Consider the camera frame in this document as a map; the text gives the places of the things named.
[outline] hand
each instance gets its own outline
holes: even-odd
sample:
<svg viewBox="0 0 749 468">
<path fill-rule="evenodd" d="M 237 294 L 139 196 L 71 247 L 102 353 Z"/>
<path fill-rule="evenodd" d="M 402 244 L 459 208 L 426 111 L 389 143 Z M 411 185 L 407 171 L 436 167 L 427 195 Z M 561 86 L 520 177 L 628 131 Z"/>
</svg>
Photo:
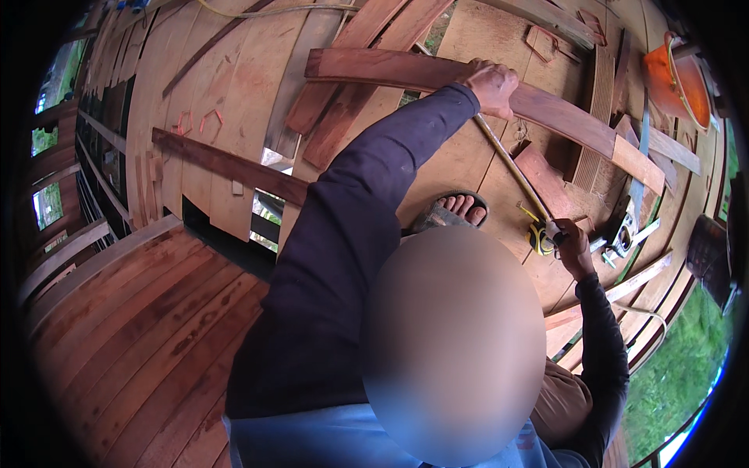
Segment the hand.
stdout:
<svg viewBox="0 0 749 468">
<path fill-rule="evenodd" d="M 481 113 L 510 120 L 509 98 L 518 87 L 518 73 L 506 65 L 480 58 L 468 62 L 466 68 L 455 81 L 473 91 L 481 105 Z"/>
<path fill-rule="evenodd" d="M 572 274 L 572 278 L 580 282 L 590 273 L 595 273 L 587 234 L 571 219 L 555 219 L 554 222 L 563 234 L 567 234 L 558 249 L 562 264 Z"/>
</svg>

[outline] orange bucket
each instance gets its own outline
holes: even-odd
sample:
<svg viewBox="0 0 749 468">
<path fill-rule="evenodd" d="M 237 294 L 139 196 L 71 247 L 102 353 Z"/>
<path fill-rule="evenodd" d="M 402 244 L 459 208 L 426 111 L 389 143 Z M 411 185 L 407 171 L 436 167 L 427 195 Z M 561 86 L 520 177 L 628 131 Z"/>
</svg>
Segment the orange bucket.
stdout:
<svg viewBox="0 0 749 468">
<path fill-rule="evenodd" d="M 668 31 L 664 45 L 645 55 L 645 86 L 661 111 L 689 119 L 706 132 L 710 125 L 710 100 L 705 79 L 693 55 L 673 60 L 672 48 L 681 43 L 675 32 Z"/>
</svg>

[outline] sandal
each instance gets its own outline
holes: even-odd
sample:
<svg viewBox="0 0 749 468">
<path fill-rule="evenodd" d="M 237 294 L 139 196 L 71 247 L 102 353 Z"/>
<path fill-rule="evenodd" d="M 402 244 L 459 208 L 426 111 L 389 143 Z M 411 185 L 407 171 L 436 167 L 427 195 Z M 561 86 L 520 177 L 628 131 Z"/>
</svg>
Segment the sandal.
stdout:
<svg viewBox="0 0 749 468">
<path fill-rule="evenodd" d="M 479 221 L 479 224 L 474 226 L 465 219 L 456 215 L 452 211 L 445 207 L 441 207 L 437 202 L 442 198 L 455 197 L 458 195 L 472 196 L 473 205 L 468 209 L 471 211 L 475 207 L 481 207 L 486 210 L 486 214 Z M 434 201 L 424 211 L 422 211 L 413 222 L 411 227 L 407 230 L 406 235 L 418 234 L 419 232 L 426 231 L 430 228 L 436 228 L 437 226 L 468 226 L 471 228 L 479 229 L 484 224 L 486 219 L 489 217 L 489 205 L 486 203 L 484 197 L 476 192 L 470 190 L 451 190 L 447 193 L 436 197 Z"/>
</svg>

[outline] dark blue long-sleeve shirt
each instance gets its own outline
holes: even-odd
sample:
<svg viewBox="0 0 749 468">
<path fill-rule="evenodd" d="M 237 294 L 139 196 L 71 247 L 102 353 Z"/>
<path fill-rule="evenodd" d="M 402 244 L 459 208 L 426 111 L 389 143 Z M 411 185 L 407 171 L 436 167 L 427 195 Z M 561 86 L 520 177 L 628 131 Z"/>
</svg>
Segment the dark blue long-sleeve shirt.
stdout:
<svg viewBox="0 0 749 468">
<path fill-rule="evenodd" d="M 239 420 L 277 421 L 368 403 L 360 321 L 369 286 L 400 243 L 395 210 L 418 168 L 478 111 L 471 90 L 446 86 L 362 132 L 310 184 L 270 279 L 264 313 L 234 358 L 226 415 L 235 442 Z M 627 356 L 597 276 L 582 281 L 576 293 L 583 310 L 583 380 L 593 410 L 578 436 L 560 448 L 600 466 L 626 399 Z M 292 451 L 301 443 L 299 434 L 294 437 Z"/>
</svg>

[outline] foot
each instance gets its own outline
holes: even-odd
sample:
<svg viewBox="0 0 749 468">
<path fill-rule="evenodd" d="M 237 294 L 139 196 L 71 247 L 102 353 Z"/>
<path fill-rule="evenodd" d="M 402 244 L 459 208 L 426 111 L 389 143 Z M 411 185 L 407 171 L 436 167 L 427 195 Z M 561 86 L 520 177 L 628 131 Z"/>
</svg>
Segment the foot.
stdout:
<svg viewBox="0 0 749 468">
<path fill-rule="evenodd" d="M 457 197 L 440 198 L 437 200 L 437 204 L 441 207 L 452 211 L 456 216 L 477 226 L 484 219 L 484 216 L 486 216 L 486 210 L 481 207 L 471 208 L 473 202 L 474 200 L 471 195 L 458 195 Z"/>
</svg>

